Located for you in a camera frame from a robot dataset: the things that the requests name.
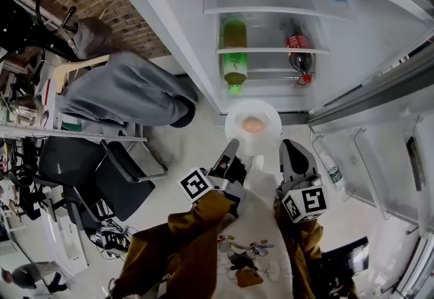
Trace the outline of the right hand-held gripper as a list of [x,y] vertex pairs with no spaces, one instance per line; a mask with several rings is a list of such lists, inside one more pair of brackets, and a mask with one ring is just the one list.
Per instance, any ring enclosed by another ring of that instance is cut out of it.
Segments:
[[313,154],[290,139],[279,146],[283,182],[277,189],[281,204],[293,223],[316,220],[328,209],[328,191],[317,175]]

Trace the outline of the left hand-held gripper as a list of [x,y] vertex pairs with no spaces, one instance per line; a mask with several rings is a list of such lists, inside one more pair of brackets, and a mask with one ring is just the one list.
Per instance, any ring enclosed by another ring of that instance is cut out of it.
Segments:
[[236,156],[238,148],[239,141],[232,139],[210,170],[204,171],[196,167],[179,179],[178,186],[189,203],[196,203],[209,191],[216,191],[235,205],[230,211],[235,218],[238,217],[247,195],[243,185],[247,170]]

